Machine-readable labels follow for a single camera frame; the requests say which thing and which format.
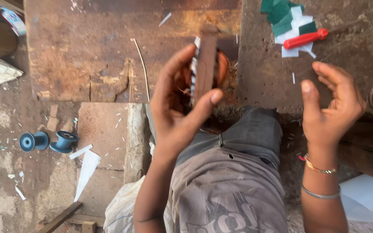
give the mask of dark jeans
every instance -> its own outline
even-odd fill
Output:
[[[146,105],[150,130],[156,141],[155,125],[149,104]],[[267,165],[278,170],[282,131],[278,114],[273,109],[247,106],[240,120],[222,134],[198,131],[191,144],[179,154],[176,166],[214,147],[257,156]]]

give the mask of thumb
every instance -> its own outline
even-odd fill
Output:
[[[303,95],[303,119],[319,119],[322,116],[322,110],[319,105],[319,92],[311,80],[302,81]]]
[[[185,117],[185,125],[192,129],[199,129],[202,124],[211,116],[211,113],[218,102],[223,98],[224,93],[220,89],[212,89],[205,93],[194,109]]]

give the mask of thin wire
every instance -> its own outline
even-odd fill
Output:
[[[139,50],[139,46],[138,46],[138,43],[136,42],[136,39],[132,38],[132,40],[135,42],[136,48],[138,49],[138,52],[139,52],[139,56],[141,57],[141,61],[142,61],[142,65],[143,65],[143,71],[145,72],[146,94],[148,95],[148,102],[150,102],[150,98],[149,98],[149,87],[148,87],[148,77],[146,76],[145,63],[143,62],[141,51]]]

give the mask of rusty metal plate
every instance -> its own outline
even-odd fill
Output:
[[[241,0],[26,0],[24,6],[33,93],[41,100],[147,102],[131,38],[152,96],[158,71],[204,23],[228,31],[221,40],[237,60]]]
[[[280,113],[302,113],[300,82],[311,79],[327,107],[330,91],[318,82],[311,68],[313,61],[332,63],[346,69],[364,99],[373,86],[373,1],[298,0],[305,5],[304,15],[312,15],[318,28],[329,36],[313,45],[313,59],[300,52],[298,58],[282,58],[281,45],[274,37],[266,14],[260,13],[261,1],[244,0],[241,42],[237,73],[237,98],[245,104],[277,108]],[[293,84],[294,72],[296,84]],[[368,112],[373,109],[368,104]]]

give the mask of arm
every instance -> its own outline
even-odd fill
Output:
[[[308,140],[308,159],[315,168],[330,170],[337,167],[336,150],[339,140],[363,114],[366,103],[355,87],[353,77],[339,67],[314,62],[319,81],[333,94],[329,108],[319,106],[319,93],[310,80],[302,82],[304,103],[303,131]],[[303,186],[318,195],[339,192],[337,172],[316,172],[305,166]],[[305,231],[315,233],[347,233],[348,223],[340,197],[320,199],[303,189],[302,211]]]
[[[223,97],[220,89],[213,89],[200,98],[187,116],[182,114],[176,74],[192,59],[195,49],[195,45],[189,45],[170,58],[160,72],[150,102],[157,144],[135,203],[133,222],[137,232],[165,231],[163,213],[177,157]]]

